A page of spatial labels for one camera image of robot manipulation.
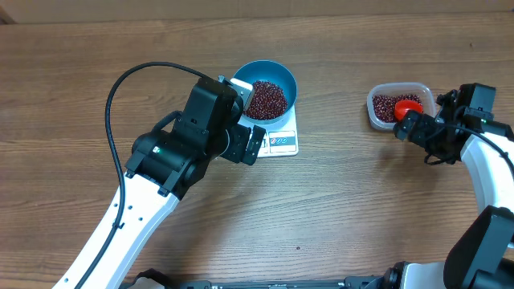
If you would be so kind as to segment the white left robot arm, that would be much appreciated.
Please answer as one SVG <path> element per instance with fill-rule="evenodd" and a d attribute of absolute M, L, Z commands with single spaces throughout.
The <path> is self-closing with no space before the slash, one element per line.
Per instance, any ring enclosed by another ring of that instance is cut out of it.
<path fill-rule="evenodd" d="M 125 164 L 125 191 L 115 194 L 56 287 L 119 287 L 149 237 L 214 158 L 253 165 L 265 130 L 239 123 L 253 95 L 252 85 L 240 79 L 201 78 L 171 132 L 161 122 L 139 136 Z"/>

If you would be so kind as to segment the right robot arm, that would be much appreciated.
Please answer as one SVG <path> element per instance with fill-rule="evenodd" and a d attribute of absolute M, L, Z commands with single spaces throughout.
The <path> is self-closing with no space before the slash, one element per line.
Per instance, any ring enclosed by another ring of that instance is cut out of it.
<path fill-rule="evenodd" d="M 513 262 L 513 131 L 494 120 L 496 90 L 463 84 L 440 95 L 440 110 L 429 116 L 408 110 L 398 117 L 394 135 L 425 149 L 428 165 L 467 167 L 479 209 L 477 219 L 443 263 L 401 262 L 370 288 L 511 288 Z"/>

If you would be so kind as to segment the orange measuring scoop blue handle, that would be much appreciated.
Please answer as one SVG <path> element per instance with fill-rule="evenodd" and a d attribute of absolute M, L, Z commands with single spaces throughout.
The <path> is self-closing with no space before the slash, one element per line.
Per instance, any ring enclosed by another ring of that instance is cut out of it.
<path fill-rule="evenodd" d="M 423 106 L 419 102 L 414 100 L 399 100 L 394 105 L 395 120 L 402 120 L 409 111 L 423 113 Z"/>

